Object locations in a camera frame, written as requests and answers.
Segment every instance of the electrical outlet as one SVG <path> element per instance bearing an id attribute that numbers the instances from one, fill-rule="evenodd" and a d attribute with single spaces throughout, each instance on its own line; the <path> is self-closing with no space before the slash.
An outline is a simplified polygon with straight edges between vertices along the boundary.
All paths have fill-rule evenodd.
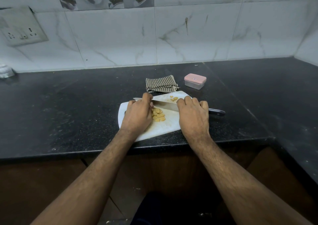
<path id="1" fill-rule="evenodd" d="M 48 41 L 28 6 L 0 10 L 0 30 L 9 46 Z"/>

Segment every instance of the chef's knife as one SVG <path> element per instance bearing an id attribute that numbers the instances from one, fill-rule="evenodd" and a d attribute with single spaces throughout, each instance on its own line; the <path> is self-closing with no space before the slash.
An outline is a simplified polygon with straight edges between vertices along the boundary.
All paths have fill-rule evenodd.
<path id="1" fill-rule="evenodd" d="M 151 102 L 154 104 L 154 106 L 158 108 L 165 108 L 165 109 L 179 112 L 179 109 L 176 103 L 168 103 L 168 102 L 157 101 L 157 100 L 151 100 Z M 225 112 L 223 110 L 209 108 L 209 114 L 224 116 Z"/>

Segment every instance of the kitchen towel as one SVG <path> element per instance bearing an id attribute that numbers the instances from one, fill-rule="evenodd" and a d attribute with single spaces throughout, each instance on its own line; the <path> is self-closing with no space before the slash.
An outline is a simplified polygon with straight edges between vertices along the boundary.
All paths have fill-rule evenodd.
<path id="1" fill-rule="evenodd" d="M 172 93 L 179 89 L 172 75 L 164 78 L 149 79 L 146 78 L 146 89 L 148 93 Z"/>

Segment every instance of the white cutting board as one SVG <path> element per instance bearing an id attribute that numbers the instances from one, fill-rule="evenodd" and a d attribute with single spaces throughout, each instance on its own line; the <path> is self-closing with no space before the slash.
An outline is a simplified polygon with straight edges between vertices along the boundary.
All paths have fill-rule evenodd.
<path id="1" fill-rule="evenodd" d="M 183 91 L 177 91 L 170 94 L 162 94 L 158 96 L 154 96 L 154 100 L 158 101 L 164 101 L 164 102 L 170 102 L 170 103 L 176 103 L 176 101 L 170 100 L 170 95 L 173 95 L 173 97 L 178 98 L 185 98 L 185 96 L 188 96 Z M 121 126 L 122 120 L 124 119 L 125 111 L 127 110 L 128 102 L 120 104 L 119 111 L 118 111 L 118 125 L 119 128 Z M 136 141 L 149 139 L 158 135 L 167 134 L 173 131 L 177 131 L 180 129 L 179 125 L 179 112 L 162 109 L 162 112 L 165 114 L 165 121 L 155 122 L 152 121 L 152 123 L 149 125 L 149 127 L 143 132 Z"/>

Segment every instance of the black knife handle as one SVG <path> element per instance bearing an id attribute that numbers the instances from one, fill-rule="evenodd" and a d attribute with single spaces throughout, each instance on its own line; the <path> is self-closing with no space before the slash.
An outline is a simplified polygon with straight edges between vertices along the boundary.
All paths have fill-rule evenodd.
<path id="1" fill-rule="evenodd" d="M 218 116 L 224 116 L 225 112 L 223 110 L 209 108 L 209 114 L 214 114 L 214 115 L 218 115 Z"/>

